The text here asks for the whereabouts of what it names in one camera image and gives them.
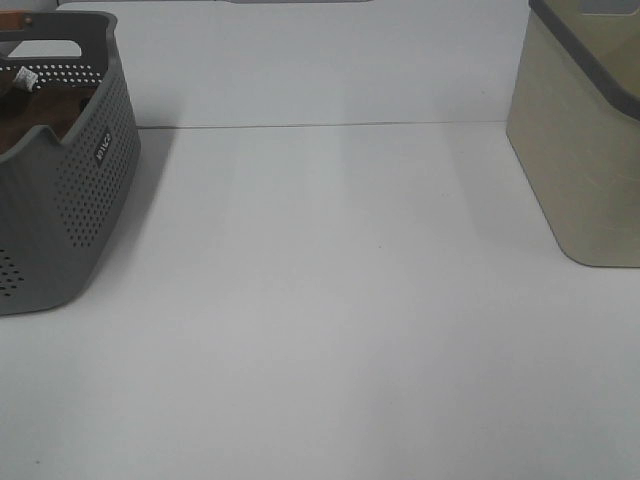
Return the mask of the brown towel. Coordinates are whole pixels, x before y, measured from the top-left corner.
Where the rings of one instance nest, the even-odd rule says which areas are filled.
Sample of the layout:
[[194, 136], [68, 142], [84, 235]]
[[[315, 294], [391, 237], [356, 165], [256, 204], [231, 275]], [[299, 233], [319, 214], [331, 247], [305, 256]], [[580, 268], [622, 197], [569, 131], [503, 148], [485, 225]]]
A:
[[1, 152], [35, 126], [48, 126], [63, 138], [101, 82], [102, 74], [85, 65], [3, 65]]

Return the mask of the grey perforated laundry basket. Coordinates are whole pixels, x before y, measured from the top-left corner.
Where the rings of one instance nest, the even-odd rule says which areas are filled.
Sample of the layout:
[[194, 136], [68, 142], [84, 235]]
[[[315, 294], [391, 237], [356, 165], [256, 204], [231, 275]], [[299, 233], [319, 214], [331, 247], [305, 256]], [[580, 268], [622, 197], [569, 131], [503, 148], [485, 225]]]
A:
[[35, 126], [1, 152], [1, 312], [63, 305], [91, 276], [126, 201], [140, 138], [115, 38], [103, 12], [3, 11], [7, 43], [70, 41], [75, 55], [3, 56], [3, 65], [85, 65], [102, 82], [59, 139]]

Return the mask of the beige plastic basket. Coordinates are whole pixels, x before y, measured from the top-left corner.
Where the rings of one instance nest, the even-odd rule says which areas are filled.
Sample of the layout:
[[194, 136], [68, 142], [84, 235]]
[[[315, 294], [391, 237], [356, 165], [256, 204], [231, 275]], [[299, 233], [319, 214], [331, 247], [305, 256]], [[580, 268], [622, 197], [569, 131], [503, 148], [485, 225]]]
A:
[[559, 248], [639, 265], [639, 4], [532, 1], [506, 134]]

